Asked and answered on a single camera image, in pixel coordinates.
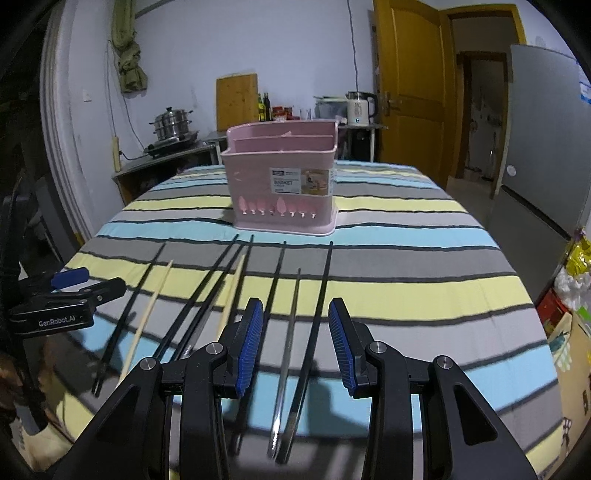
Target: door frame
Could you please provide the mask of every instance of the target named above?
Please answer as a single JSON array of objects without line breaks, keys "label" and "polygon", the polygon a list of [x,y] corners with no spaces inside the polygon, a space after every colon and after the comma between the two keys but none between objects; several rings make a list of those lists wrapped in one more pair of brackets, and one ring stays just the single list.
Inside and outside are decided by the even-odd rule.
[{"label": "door frame", "polygon": [[461,120],[458,132],[460,135],[460,143],[458,149],[458,156],[454,176],[461,179],[464,176],[464,162],[459,161],[461,158],[466,158],[469,143],[470,143],[470,120],[472,119],[472,60],[487,60],[498,61],[503,65],[503,112],[501,135],[499,137],[499,153],[496,156],[495,174],[491,184],[491,199],[494,199],[496,192],[496,184],[501,173],[501,164],[503,159],[503,152],[505,149],[505,140],[507,135],[507,120],[509,117],[509,66],[507,63],[507,54],[504,52],[491,51],[461,51],[457,54],[457,65],[460,71],[462,82],[458,84],[458,97],[463,99]]},{"label": "door frame", "polygon": [[[525,30],[523,28],[523,23],[521,22],[521,17],[519,15],[519,9],[515,4],[486,4],[486,5],[468,5],[466,7],[455,7],[455,8],[448,8],[445,10],[441,10],[441,14],[447,18],[447,22],[441,22],[442,25],[449,25],[449,37],[452,38],[453,41],[453,26],[452,20],[458,18],[480,18],[480,17],[509,17],[513,19],[513,23],[515,25],[515,31],[517,33],[517,40],[520,44],[526,45],[527,39],[525,37]],[[456,63],[457,68],[455,71],[455,76],[457,80],[456,89],[457,89],[457,108],[456,108],[456,118],[457,118],[457,125],[455,129],[455,141],[454,141],[454,149],[453,149],[453,158],[451,163],[451,168],[449,169],[449,174],[458,177],[458,170],[460,169],[460,159],[461,156],[461,149],[462,149],[462,142],[465,142],[464,135],[465,131],[469,131],[469,123],[468,126],[464,125],[463,119],[465,118],[466,113],[466,105],[465,105],[465,84],[466,79],[463,78],[466,72],[464,71],[463,63]],[[505,84],[505,107],[508,107],[508,83]],[[502,165],[502,160],[505,155],[505,143],[506,143],[506,133],[507,133],[507,119],[508,119],[508,110],[503,112],[503,127],[501,131],[501,139],[502,143],[499,144],[499,158],[497,159],[497,165],[495,166],[495,178],[492,182],[492,190],[491,190],[491,198],[494,198],[496,192],[498,190],[497,183],[498,178],[500,175],[500,168]]]}]

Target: refrigerator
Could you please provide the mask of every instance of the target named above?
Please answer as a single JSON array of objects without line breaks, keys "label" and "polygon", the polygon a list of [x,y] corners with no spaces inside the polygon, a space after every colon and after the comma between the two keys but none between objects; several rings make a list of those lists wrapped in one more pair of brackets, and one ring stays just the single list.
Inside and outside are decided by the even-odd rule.
[{"label": "refrigerator", "polygon": [[591,210],[591,104],[575,59],[513,45],[511,64],[508,150],[488,229],[536,302]]}]

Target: yellow wooden door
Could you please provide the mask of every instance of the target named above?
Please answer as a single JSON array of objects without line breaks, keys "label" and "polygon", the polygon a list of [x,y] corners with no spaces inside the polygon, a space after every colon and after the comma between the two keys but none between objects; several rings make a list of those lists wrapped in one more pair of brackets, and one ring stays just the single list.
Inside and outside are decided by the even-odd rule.
[{"label": "yellow wooden door", "polygon": [[412,165],[445,188],[453,159],[456,85],[448,17],[418,0],[374,0],[381,161]]}]

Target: striped tablecloth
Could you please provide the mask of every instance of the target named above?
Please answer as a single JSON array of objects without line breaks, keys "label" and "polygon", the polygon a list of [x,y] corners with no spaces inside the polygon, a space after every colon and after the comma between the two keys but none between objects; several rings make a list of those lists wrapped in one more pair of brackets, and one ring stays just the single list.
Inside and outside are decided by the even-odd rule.
[{"label": "striped tablecloth", "polygon": [[[353,400],[342,385],[326,319],[315,354],[317,375],[309,386],[290,463],[277,466],[266,457],[294,277],[301,268],[285,411],[297,383],[330,241],[335,250],[324,314],[332,298],[343,297],[352,317],[366,322],[375,339],[403,355],[427,361],[441,354],[454,358],[543,478],[558,458],[562,440],[556,372],[531,300],[495,242],[461,205],[411,167],[339,162],[335,196],[339,215],[330,236],[254,232],[255,248],[240,308],[249,297],[266,300],[283,241],[288,249],[262,352],[251,429],[240,457],[231,461],[233,478],[356,479],[361,475],[371,402]],[[174,260],[174,267],[133,365],[153,354],[230,239],[238,232],[241,241],[248,242],[251,232],[237,231],[232,216],[223,167],[195,168],[128,205],[70,261],[68,267],[87,267],[95,281],[119,276],[128,285],[123,298],[99,308],[94,327],[55,338],[59,343],[56,371],[67,391],[60,414],[74,435],[112,392],[139,317],[169,260]],[[90,394],[92,365],[147,262],[165,241],[112,361],[113,377],[101,398],[95,399]],[[217,299],[198,348],[215,339],[229,283]],[[224,409],[230,423],[235,404],[225,403]],[[173,434],[178,431],[179,413],[177,406]],[[413,423],[415,477],[422,478],[418,398],[413,398]],[[178,458],[177,445],[173,442],[172,465]]]}]

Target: floor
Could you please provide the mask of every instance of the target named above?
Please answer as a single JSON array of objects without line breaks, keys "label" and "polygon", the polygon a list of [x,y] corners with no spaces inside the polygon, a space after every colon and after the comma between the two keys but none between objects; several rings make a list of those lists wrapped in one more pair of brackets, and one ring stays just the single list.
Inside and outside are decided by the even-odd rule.
[{"label": "floor", "polygon": [[456,179],[449,177],[447,193],[457,200],[484,227],[488,227],[493,200],[491,183],[482,179]]}]

